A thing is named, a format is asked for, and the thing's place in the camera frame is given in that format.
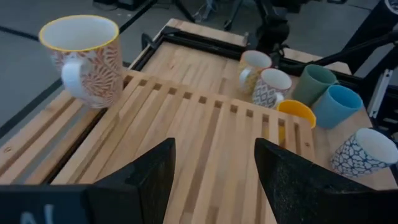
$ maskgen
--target cup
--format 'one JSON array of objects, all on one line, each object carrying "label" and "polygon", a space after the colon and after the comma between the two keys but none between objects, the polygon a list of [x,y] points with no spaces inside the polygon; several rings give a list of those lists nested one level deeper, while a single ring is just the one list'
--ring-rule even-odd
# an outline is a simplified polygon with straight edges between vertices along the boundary
[{"label": "cup", "polygon": [[317,125],[332,129],[362,108],[361,97],[347,87],[332,85],[313,106]]},{"label": "cup", "polygon": [[319,65],[307,65],[292,93],[292,98],[312,106],[329,86],[337,82],[335,74],[329,69]]},{"label": "cup", "polygon": [[123,90],[119,27],[100,16],[49,22],[39,39],[50,51],[65,88],[92,108],[111,106]]},{"label": "cup", "polygon": [[254,88],[252,99],[255,105],[274,108],[284,100],[287,92],[292,87],[290,77],[274,68],[267,68],[261,72]]},{"label": "cup", "polygon": [[239,89],[245,94],[252,94],[261,72],[271,67],[271,58],[256,50],[243,52],[238,67]]},{"label": "cup", "polygon": [[398,161],[394,142],[369,128],[357,130],[331,158],[331,167],[346,177],[372,174]]},{"label": "cup", "polygon": [[[314,115],[312,110],[305,104],[297,100],[284,100],[277,105],[277,111],[305,118],[310,122],[311,129],[317,125],[317,117]],[[279,127],[279,145],[282,145],[285,141],[285,127]]]}]

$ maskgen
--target light blue mug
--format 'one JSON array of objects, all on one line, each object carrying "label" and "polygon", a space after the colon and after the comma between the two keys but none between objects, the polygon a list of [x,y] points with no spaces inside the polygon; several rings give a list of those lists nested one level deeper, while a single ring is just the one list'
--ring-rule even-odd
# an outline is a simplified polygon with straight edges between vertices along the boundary
[{"label": "light blue mug", "polygon": [[329,86],[312,110],[317,117],[317,126],[332,129],[362,108],[361,97],[347,87]]}]

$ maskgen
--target floor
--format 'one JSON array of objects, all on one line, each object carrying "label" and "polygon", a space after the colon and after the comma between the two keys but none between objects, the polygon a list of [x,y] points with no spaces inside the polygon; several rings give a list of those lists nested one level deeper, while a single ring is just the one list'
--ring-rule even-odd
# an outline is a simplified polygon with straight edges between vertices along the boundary
[{"label": "floor", "polygon": [[[204,3],[184,0],[193,14]],[[310,1],[302,7],[300,14],[288,14],[290,36],[287,43],[291,48],[311,54],[326,56],[343,48],[358,26],[377,4],[378,0],[349,0],[344,5]],[[217,12],[211,13],[206,26],[222,29],[228,18],[231,1],[223,0]],[[91,0],[16,0],[6,1],[0,7],[0,26],[37,35],[47,22],[72,14],[96,14],[123,25],[136,12],[93,5]],[[140,36],[143,32],[153,36],[170,18],[184,19],[173,5],[158,4],[145,13],[136,23],[121,34],[123,60],[132,62],[141,51]],[[245,3],[237,16],[232,32],[243,34],[253,32],[259,25],[255,5],[250,0]],[[356,75],[363,76],[369,71],[389,47],[379,49]],[[45,49],[38,43],[22,37],[0,32],[0,126],[21,110],[42,90],[53,83],[59,74],[50,63]],[[22,125],[26,124],[44,105],[52,100],[61,89],[45,100],[25,120],[17,125],[0,143],[8,139]]]}]

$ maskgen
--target green mug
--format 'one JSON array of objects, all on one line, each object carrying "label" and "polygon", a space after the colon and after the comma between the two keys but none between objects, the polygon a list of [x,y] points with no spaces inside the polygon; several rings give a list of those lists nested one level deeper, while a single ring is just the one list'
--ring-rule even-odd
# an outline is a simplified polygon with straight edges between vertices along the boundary
[{"label": "green mug", "polygon": [[319,65],[307,65],[292,93],[292,98],[312,106],[329,86],[336,83],[338,80],[329,69]]}]

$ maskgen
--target orange and white mug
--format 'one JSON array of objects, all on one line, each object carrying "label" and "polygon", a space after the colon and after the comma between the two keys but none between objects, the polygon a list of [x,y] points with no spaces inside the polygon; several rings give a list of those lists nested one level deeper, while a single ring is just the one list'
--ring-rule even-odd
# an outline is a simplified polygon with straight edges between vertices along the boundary
[{"label": "orange and white mug", "polygon": [[92,108],[111,106],[123,90],[119,27],[92,15],[49,22],[39,39],[50,50],[65,88]]}]

